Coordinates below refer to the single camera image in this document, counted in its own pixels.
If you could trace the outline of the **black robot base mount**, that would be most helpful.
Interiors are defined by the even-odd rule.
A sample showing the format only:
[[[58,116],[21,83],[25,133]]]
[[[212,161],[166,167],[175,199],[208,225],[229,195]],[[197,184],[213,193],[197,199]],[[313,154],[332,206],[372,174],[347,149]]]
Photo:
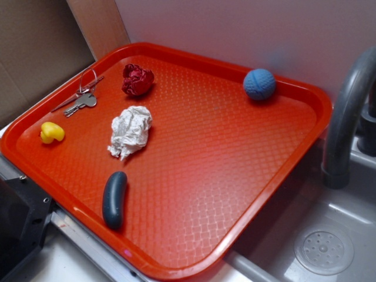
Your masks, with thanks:
[[[55,202],[33,180],[1,180],[1,281],[42,249]]]

